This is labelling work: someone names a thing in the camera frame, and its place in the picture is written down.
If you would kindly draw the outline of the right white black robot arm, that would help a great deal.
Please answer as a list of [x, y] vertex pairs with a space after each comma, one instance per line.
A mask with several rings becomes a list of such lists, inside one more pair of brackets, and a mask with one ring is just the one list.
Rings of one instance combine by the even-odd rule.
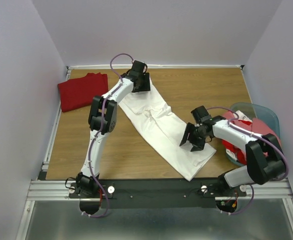
[[226, 119], [221, 115], [211, 116], [205, 106], [191, 111], [195, 124], [187, 123], [180, 144], [189, 142], [191, 151], [202, 151], [206, 139], [224, 140], [244, 152], [246, 165], [225, 172], [217, 177], [207, 190], [228, 196], [241, 185], [263, 185], [270, 180], [282, 180], [287, 177], [289, 167], [277, 137], [249, 131], [235, 125], [239, 119], [237, 113], [233, 118]]

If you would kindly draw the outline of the white t shirt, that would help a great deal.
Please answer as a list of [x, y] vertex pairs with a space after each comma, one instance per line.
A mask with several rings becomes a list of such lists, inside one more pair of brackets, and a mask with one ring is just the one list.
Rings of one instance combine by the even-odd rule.
[[189, 142], [180, 146], [187, 124], [173, 113], [154, 85], [150, 91], [129, 93], [119, 106], [142, 138], [188, 181], [217, 151], [208, 143], [194, 152]]

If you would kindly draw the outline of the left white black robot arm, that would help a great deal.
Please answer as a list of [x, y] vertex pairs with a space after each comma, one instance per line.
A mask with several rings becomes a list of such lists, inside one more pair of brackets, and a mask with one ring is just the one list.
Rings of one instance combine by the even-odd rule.
[[95, 96], [92, 100], [88, 116], [88, 150], [80, 173], [75, 178], [76, 188], [87, 198], [93, 197], [102, 189], [98, 181], [100, 163], [106, 140], [117, 123], [119, 103], [130, 93], [151, 90], [147, 69], [146, 63], [134, 60], [132, 67], [118, 75], [118, 82], [107, 93]]

